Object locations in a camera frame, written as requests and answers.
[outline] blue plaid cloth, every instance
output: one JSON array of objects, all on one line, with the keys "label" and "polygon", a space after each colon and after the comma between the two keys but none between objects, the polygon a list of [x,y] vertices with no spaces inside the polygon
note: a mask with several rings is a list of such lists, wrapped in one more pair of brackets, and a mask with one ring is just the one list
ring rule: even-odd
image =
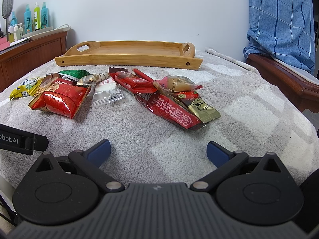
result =
[{"label": "blue plaid cloth", "polygon": [[313,74],[315,38],[312,0],[249,0],[250,53],[276,58]]}]

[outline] green snack package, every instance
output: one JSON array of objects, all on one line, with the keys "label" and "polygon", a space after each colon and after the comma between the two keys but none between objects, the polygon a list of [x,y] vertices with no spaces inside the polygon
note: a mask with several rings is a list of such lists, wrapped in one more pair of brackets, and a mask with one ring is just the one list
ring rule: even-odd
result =
[{"label": "green snack package", "polygon": [[63,79],[68,78],[69,80],[73,82],[78,82],[81,80],[83,76],[90,75],[90,73],[86,70],[63,70],[60,71],[59,74],[62,75]]}]

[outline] wooden tray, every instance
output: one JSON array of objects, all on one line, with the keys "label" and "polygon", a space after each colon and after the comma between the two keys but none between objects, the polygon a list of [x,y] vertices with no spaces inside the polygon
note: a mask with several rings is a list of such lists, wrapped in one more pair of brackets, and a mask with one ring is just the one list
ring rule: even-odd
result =
[{"label": "wooden tray", "polygon": [[[79,47],[90,48],[80,52]],[[197,70],[202,59],[194,58],[192,43],[160,41],[87,41],[71,47],[64,56],[56,57],[58,66],[116,65],[150,66]]]}]

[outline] bed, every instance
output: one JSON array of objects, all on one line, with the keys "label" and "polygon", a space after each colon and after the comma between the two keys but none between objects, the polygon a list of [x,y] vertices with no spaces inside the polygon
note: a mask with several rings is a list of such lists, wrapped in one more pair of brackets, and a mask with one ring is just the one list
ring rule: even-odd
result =
[{"label": "bed", "polygon": [[[250,156],[275,152],[298,184],[319,168],[315,128],[276,86],[265,81],[254,67],[212,48],[197,51],[196,57],[203,59],[198,71],[138,68],[154,79],[183,75],[203,85],[200,96],[221,117],[197,131],[181,129],[153,115],[125,91],[121,101],[92,107],[92,89],[72,120],[31,110],[30,96],[9,100],[10,92],[25,78],[69,69],[99,73],[108,68],[59,67],[54,60],[0,93],[0,123],[47,136],[47,150],[55,156],[65,156],[75,149],[86,150],[106,138],[111,142],[112,153],[100,168],[125,185],[130,182],[189,185],[216,169],[206,156],[209,141],[230,151],[243,150]],[[0,175],[16,187],[40,153],[26,156],[0,150]]]}]

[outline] silver screw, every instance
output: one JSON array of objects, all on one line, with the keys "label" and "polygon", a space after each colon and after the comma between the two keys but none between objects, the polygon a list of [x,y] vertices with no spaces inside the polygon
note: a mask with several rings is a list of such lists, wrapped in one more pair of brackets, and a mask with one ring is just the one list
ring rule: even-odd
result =
[{"label": "silver screw", "polygon": [[120,187],[122,187],[122,184],[120,184],[119,182],[108,182],[108,183],[106,183],[106,187],[109,190],[117,190]]},{"label": "silver screw", "polygon": [[208,187],[208,183],[203,181],[194,182],[193,187],[198,190],[203,190]]}]

